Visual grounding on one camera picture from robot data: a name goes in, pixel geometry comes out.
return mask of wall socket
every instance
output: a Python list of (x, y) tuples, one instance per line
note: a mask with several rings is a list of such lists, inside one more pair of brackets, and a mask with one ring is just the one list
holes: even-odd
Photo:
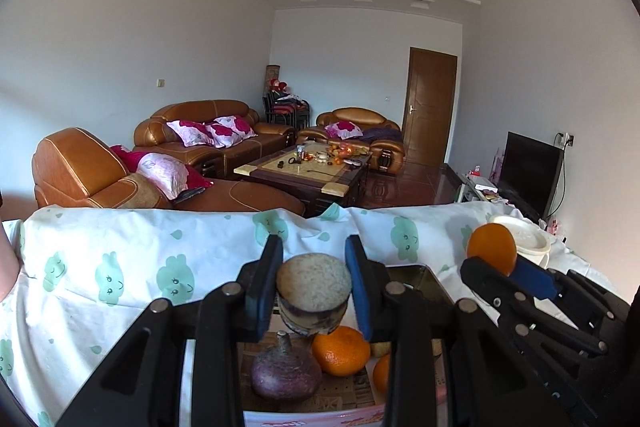
[(557, 136), (558, 138), (558, 147), (562, 149), (566, 149), (567, 147), (574, 146), (574, 135), (569, 133), (564, 133), (562, 136)]

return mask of white plastic lid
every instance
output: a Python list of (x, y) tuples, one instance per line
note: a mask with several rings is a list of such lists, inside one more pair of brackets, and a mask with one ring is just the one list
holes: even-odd
[(491, 216), (490, 223), (499, 223), (507, 227), (516, 242), (518, 253), (545, 255), (551, 250), (551, 241), (540, 227), (513, 216)]

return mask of dark purple blanket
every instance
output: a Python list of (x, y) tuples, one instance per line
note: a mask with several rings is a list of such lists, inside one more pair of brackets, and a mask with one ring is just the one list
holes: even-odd
[(392, 140), (395, 142), (402, 141), (402, 133), (391, 127), (371, 127), (362, 131), (362, 136), (358, 136), (356, 140), (366, 143), (372, 143), (375, 140)]

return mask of coffee table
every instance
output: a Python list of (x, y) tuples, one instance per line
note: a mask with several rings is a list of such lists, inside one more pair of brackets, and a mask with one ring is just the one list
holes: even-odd
[[(307, 152), (326, 151), (327, 145), (310, 142), (305, 144)], [(327, 165), (316, 161), (289, 164), (296, 157), (296, 147), (288, 147), (259, 160), (234, 169), (235, 174), (246, 176), (252, 182), (279, 188), (301, 200), (305, 206), (305, 217), (322, 214), (332, 203), (340, 206), (355, 206), (364, 191), (370, 154), (354, 156), (362, 162), (361, 167), (347, 164)], [(282, 168), (278, 163), (284, 161)]]

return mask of floral pillow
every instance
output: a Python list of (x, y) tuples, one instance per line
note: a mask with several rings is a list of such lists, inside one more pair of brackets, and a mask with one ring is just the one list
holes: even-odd
[(324, 130), (329, 135), (329, 138), (340, 138), (341, 140), (362, 136), (362, 129), (353, 122), (346, 120), (327, 125)]
[(131, 152), (122, 145), (111, 147), (129, 172), (136, 172), (151, 181), (169, 199), (175, 200), (185, 190), (200, 189), (193, 195), (213, 185), (190, 165), (166, 154)]
[(234, 133), (239, 134), (243, 140), (251, 138), (252, 136), (258, 136), (251, 126), (246, 123), (246, 120), (237, 114), (234, 116), (221, 116), (220, 118), (216, 118), (212, 123), (229, 127)]
[(231, 128), (220, 125), (219, 123), (208, 124), (207, 132), (213, 138), (216, 147), (220, 149), (231, 147), (232, 145), (240, 143), (243, 140), (242, 136), (233, 131)]
[(180, 137), (185, 147), (193, 145), (216, 147), (215, 139), (204, 124), (188, 120), (174, 120), (166, 124)]

